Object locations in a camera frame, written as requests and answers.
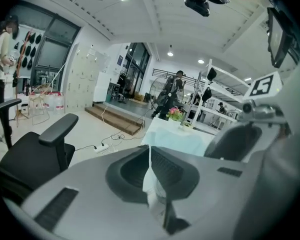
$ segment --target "step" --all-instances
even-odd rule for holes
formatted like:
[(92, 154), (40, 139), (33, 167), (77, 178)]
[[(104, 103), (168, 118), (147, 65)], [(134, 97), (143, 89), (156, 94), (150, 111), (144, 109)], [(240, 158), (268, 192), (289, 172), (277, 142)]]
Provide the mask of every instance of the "step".
[(102, 110), (102, 112), (105, 110), (106, 108), (106, 112), (108, 112), (109, 114), (112, 114), (113, 116), (117, 117), (117, 118), (121, 118), (127, 122), (129, 122), (130, 124), (133, 124), (135, 126), (142, 126), (142, 123), (143, 123), (143, 116), (140, 116), (140, 118), (138, 117), (135, 117), (133, 115), (130, 115), (128, 113), (124, 113), (122, 112), (122, 110), (119, 110), (119, 109), (115, 109), (113, 107), (107, 107), (107, 105), (105, 104), (102, 104), (102, 103), (94, 103), (93, 104), (93, 107), (94, 108), (97, 108), (99, 110)]
[(86, 112), (88, 112), (89, 114), (91, 114), (92, 116), (94, 116), (100, 120), (104, 120), (104, 122), (106, 124), (113, 126), (113, 127), (117, 128), (118, 130), (123, 131), (124, 133), (127, 133), (132, 136), (135, 135), (140, 130), (141, 125), (142, 125), (142, 122), (141, 122), (141, 125), (135, 125), (130, 122), (130, 119), (129, 119), (129, 121), (127, 121), (124, 118), (122, 118), (122, 116), (117, 117), (112, 112), (107, 111), (108, 109), (104, 112), (104, 109), (100, 109), (99, 107), (91, 106), (91, 107), (86, 107), (84, 110)]

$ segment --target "ceiling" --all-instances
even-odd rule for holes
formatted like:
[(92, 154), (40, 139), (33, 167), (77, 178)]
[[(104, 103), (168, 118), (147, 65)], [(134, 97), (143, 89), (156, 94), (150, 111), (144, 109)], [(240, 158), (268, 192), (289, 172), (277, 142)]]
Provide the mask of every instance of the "ceiling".
[[(205, 62), (213, 59), (221, 65), (217, 67), (240, 79), (255, 79), (277, 70), (271, 65), (268, 52), (265, 24), (267, 7), (271, 6), (268, 0), (231, 0), (226, 5), (209, 3), (209, 17), (187, 8), (184, 0), (57, 2), (67, 3), (68, 8), (75, 5), (74, 13), (88, 17), (89, 24), (113, 44), (149, 43), (157, 60), (166, 60), (172, 45), (175, 56), (168, 60), (200, 68), (198, 59), (203, 58)], [(294, 67), (287, 56), (278, 71), (285, 79)], [(230, 87), (236, 84), (227, 80)]]

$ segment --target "white locker cabinet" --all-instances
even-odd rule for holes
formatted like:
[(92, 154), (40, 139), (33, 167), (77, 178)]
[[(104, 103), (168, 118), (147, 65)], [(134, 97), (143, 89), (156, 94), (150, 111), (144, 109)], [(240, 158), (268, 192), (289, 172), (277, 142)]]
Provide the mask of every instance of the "white locker cabinet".
[(103, 68), (103, 57), (80, 43), (74, 45), (62, 87), (66, 112), (80, 111), (92, 106), (97, 75)]

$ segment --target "white shirt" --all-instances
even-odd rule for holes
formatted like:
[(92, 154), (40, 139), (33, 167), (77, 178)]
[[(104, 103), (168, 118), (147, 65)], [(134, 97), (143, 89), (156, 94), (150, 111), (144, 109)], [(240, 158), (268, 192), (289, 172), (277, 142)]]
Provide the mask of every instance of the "white shirt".
[[(3, 32), (0, 35), (0, 64), (1, 66), (4, 66), (4, 64), (1, 62), (1, 60), (7, 56), (8, 49), (9, 49), (9, 39), (10, 35), (8, 32)], [(0, 69), (0, 80), (5, 79), (5, 73), (1, 71)]]

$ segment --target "camera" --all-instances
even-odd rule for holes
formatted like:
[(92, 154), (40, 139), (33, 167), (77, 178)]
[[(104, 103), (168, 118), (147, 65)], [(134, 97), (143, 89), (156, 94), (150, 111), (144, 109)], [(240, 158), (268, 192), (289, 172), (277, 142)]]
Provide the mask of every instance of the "camera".
[(209, 4), (207, 0), (184, 0), (184, 4), (203, 17), (208, 17), (210, 15)]

